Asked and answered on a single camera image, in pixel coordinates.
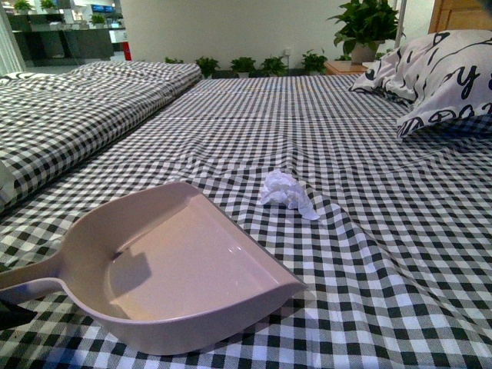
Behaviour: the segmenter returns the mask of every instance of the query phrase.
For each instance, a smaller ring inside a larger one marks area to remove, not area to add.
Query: potted plant
[[[261,63],[263,67],[261,71],[265,75],[286,75],[287,74],[287,66],[283,63],[281,56],[271,56],[270,58],[266,58],[263,63]]]
[[[106,18],[100,14],[93,14],[91,15],[91,23],[96,28],[103,28],[106,23]]]
[[[167,56],[166,56],[166,58],[164,59],[164,61],[165,61],[166,63],[169,63],[169,64],[183,64],[183,63],[185,62],[185,61],[184,61],[184,60],[182,60],[182,59],[176,59],[176,58],[171,59],[171,58],[168,58]]]
[[[304,65],[304,71],[307,75],[319,75],[324,71],[324,63],[328,60],[324,55],[318,55],[312,52],[313,50],[308,50],[306,54],[302,57]]]
[[[340,5],[345,12],[328,19],[337,19],[345,26],[335,33],[335,46],[344,43],[344,54],[350,54],[352,63],[372,62],[380,43],[397,36],[398,11],[387,0],[351,0]]]
[[[14,4],[14,9],[19,14],[28,14],[29,11],[32,10],[32,6],[27,0],[17,0]]]
[[[41,9],[48,14],[53,14],[56,12],[56,5],[53,0],[41,0]]]
[[[232,71],[238,73],[239,78],[248,78],[250,73],[256,71],[254,67],[255,62],[256,60],[247,56],[233,59],[231,61]]]
[[[211,78],[218,68],[218,61],[213,58],[206,58],[202,56],[195,60],[195,62],[200,67],[201,73],[205,78]]]

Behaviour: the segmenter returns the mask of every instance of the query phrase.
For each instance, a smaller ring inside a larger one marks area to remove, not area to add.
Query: dustpan
[[[146,354],[207,347],[305,284],[186,183],[110,201],[76,221],[49,259],[0,274],[0,299],[64,291]]]

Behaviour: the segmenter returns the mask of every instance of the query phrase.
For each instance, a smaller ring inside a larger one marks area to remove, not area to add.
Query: crumpled tissue
[[[319,215],[314,210],[308,194],[291,175],[275,169],[267,174],[261,190],[260,204],[268,202],[285,204],[289,209],[298,209],[304,219],[315,221]]]

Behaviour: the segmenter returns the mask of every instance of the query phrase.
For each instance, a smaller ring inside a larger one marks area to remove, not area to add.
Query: pillow
[[[405,137],[450,119],[492,113],[492,32],[445,31],[419,38],[385,55],[352,85],[404,101],[397,119]]]
[[[7,75],[3,75],[0,77],[0,85],[7,85],[11,81],[15,81],[18,79],[28,79],[28,78],[41,78],[46,77],[46,73],[31,73],[29,71],[14,71],[13,73],[8,73]]]

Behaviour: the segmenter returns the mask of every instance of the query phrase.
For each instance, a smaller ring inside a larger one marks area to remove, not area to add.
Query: bed sheet
[[[189,354],[133,351],[63,294],[0,333],[6,367],[492,367],[492,141],[443,127],[396,138],[401,105],[354,76],[207,80],[2,219],[0,262],[53,252],[76,219],[172,181],[198,187],[307,285]],[[275,168],[319,221],[258,204]]]
[[[0,161],[15,184],[0,197],[0,213],[142,123],[200,76],[191,64],[99,61],[66,74],[6,80]]]

